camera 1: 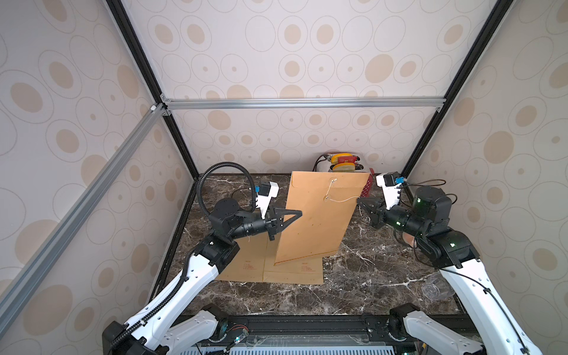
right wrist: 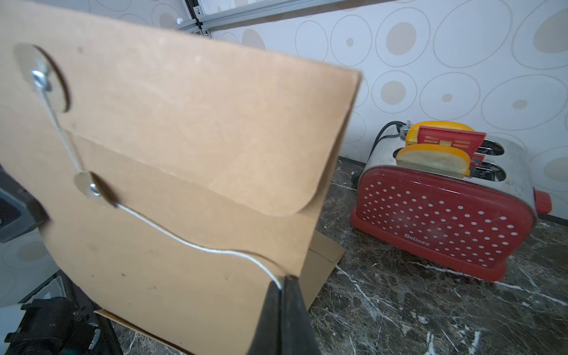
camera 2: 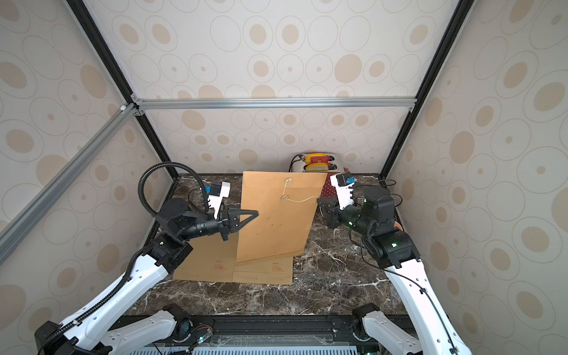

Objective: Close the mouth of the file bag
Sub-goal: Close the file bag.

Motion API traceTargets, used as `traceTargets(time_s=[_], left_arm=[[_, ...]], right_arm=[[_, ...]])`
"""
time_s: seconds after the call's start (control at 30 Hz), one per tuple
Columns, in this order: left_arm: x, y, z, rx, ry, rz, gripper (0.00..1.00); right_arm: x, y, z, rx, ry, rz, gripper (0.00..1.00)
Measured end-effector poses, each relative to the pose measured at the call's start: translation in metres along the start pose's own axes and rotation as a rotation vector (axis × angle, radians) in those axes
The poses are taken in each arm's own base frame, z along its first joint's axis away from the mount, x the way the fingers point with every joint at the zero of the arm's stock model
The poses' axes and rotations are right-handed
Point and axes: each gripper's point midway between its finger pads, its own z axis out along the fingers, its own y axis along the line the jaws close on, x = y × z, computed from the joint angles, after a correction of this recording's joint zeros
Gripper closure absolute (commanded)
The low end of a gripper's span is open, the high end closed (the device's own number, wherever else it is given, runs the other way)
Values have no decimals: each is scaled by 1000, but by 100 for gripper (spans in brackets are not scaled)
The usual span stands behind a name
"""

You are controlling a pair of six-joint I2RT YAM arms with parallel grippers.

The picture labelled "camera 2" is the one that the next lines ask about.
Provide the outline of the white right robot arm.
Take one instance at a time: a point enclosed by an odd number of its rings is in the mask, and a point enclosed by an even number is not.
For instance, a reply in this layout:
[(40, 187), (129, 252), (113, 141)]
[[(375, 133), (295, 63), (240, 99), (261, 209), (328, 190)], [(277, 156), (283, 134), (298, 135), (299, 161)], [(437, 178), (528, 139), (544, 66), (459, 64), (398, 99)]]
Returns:
[(365, 305), (354, 310), (365, 336), (390, 354), (470, 354), (432, 289), (414, 241), (396, 226), (396, 203), (387, 188), (368, 187), (356, 204), (352, 189), (341, 186), (336, 197), (317, 202), (329, 228), (346, 226), (360, 234), (357, 246), (393, 284), (416, 332), (410, 335), (376, 306)]

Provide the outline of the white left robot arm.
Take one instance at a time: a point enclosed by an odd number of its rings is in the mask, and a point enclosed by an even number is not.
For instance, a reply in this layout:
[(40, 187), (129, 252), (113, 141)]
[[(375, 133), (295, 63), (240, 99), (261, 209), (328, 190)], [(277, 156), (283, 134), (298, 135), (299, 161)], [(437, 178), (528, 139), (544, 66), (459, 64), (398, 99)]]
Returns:
[(126, 271), (80, 311), (57, 324), (47, 321), (35, 332), (39, 354), (95, 354), (109, 352), (102, 346), (103, 335), (142, 295), (171, 275), (193, 248), (189, 241), (220, 235), (227, 241), (258, 217), (256, 210), (226, 208), (219, 216), (190, 210), (181, 198), (165, 202), (155, 211), (145, 197), (142, 206), (163, 229), (145, 247), (136, 251)]

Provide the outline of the kraft file bag stack top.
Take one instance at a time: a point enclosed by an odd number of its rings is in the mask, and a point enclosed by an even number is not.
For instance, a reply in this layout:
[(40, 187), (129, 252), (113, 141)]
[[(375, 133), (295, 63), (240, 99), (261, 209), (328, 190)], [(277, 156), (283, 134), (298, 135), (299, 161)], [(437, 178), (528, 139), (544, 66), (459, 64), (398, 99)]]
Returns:
[(235, 266), (232, 275), (234, 283), (267, 285), (293, 284), (293, 257), (260, 260)]

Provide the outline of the kraft file bag stack bottom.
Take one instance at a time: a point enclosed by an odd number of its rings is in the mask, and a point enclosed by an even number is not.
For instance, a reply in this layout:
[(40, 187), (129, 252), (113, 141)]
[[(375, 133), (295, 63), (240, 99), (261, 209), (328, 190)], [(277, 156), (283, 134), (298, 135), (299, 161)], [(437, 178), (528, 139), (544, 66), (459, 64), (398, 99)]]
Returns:
[(303, 254), (326, 178), (315, 172), (245, 172), (241, 208), (259, 216), (239, 232), (237, 264)]

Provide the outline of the kraft file bag stack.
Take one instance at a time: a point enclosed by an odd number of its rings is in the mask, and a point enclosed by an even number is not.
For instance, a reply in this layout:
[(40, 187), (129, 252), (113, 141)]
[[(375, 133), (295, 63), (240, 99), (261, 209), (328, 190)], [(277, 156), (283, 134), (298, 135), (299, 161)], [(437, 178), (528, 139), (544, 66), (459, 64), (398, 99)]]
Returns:
[(315, 172), (245, 172), (241, 208), (259, 216), (239, 232), (237, 264), (303, 254), (326, 178)]
[(235, 266), (232, 275), (234, 283), (267, 285), (293, 284), (293, 257), (260, 260)]

